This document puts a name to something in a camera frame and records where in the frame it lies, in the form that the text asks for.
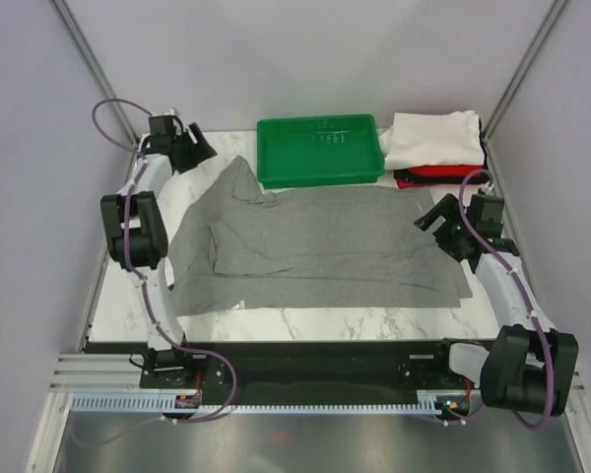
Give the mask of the grey t-shirt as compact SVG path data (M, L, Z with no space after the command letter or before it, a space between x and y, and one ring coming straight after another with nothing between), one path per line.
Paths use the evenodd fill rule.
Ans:
M457 307L472 295L462 266L416 226L432 204L377 185L267 192L236 158L171 242L173 308Z

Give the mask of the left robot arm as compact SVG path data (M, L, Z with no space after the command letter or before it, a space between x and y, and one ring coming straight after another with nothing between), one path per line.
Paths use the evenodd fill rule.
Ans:
M201 371L192 356L179 348L186 342L166 282L169 239L158 197L174 177L216 155L197 124L184 127L173 110L149 118L149 133L127 183L100 199L103 229L110 258L126 272L144 313L147 348L140 386L158 389L201 387Z

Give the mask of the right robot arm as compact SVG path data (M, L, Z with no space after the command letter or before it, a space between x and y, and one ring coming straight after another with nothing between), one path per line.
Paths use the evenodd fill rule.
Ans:
M431 363L440 386L465 377L479 387L483 403L517 416L538 414L542 426L566 407L579 346L557 331L532 294L516 243L502 236L503 199L477 193L469 206L452 194L442 197L415 225L425 232L439 226L437 246L466 261L489 297L499 331L488 348L448 343L448 353Z

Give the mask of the red folded t-shirt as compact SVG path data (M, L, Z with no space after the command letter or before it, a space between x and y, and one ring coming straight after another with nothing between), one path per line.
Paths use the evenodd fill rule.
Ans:
M481 169L482 165L444 165L444 166L421 166L407 169L407 172L425 178L463 178L470 172Z

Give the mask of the pink folded t-shirt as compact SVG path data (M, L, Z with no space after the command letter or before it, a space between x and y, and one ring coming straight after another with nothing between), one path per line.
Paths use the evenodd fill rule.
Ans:
M415 183L415 182L411 182L411 181L407 181L407 180L403 180L403 179L397 179L396 184L399 189L426 187L426 185L424 183Z

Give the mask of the black folded t-shirt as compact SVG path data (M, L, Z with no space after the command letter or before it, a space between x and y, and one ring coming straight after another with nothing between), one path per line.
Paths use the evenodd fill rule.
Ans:
M483 151L485 153L485 160L484 163L482 164L482 169L484 169L487 166L487 153L484 147L484 144L482 142L482 131L481 131L481 144L482 144L482 148ZM445 178L425 178L425 177L419 177L417 175L411 174L410 172L407 172L407 169L397 169L397 170L391 170L393 172L394 178L397 179L403 179L403 180L407 180L407 181L411 181L411 182L415 182L415 183L424 183L425 185L437 185L437 184L459 184L462 182L463 178L460 177L445 177Z

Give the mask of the white folded t-shirt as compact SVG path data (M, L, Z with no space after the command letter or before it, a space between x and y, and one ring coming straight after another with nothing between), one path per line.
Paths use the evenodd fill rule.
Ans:
M481 119L473 110L448 114L397 112L379 136L386 170L422 166L480 166Z

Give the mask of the green plastic tray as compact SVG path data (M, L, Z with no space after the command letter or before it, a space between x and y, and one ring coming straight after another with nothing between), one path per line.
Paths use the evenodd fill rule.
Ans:
M370 114L257 123L258 181L267 189L375 183L384 158Z

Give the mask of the left aluminium frame post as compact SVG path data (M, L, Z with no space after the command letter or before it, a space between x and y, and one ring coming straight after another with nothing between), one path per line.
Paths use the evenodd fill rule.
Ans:
M68 35L79 57L85 64L91 78L94 80L100 96L103 99L116 99L115 90L108 81L94 50L90 46L90 43L80 27L75 14L69 7L68 2L64 0L49 0L48 4L58 18L65 33ZM124 137L127 138L132 145L135 145L136 139L138 138L137 133L130 124L128 116L122 109L121 105L112 103L108 107L114 121L122 129Z

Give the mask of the aluminium frame post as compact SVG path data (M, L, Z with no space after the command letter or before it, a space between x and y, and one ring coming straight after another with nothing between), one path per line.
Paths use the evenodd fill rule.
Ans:
M90 43L80 27L75 14L69 7L68 2L64 0L49 0L48 4L58 18L65 33L68 35L79 57L85 64L91 78L94 80L100 96L103 99L116 99L115 90L108 81L94 50L90 46ZM127 138L132 145L135 145L136 139L138 138L137 133L130 124L128 116L122 109L121 105L112 103L108 107L114 121L122 129L124 137Z
M551 38L560 19L570 6L570 0L553 0L550 8L539 24L532 40L521 57L513 75L503 91L483 132L483 139L488 143L496 128L506 115L509 107L523 86L527 76L541 55L542 50Z

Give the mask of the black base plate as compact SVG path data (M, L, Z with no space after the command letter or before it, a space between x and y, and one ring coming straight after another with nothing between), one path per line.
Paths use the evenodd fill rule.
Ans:
M445 341L219 342L192 345L209 404L413 403L463 393Z

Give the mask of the right aluminium frame post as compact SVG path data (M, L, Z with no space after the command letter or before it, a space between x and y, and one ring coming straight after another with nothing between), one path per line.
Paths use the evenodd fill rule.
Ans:
M483 132L483 139L488 143L496 128L506 115L509 107L523 86L527 76L541 55L542 50L551 38L560 19L570 6L570 0L553 0L550 8L539 24L532 40L521 57L513 75L503 91Z

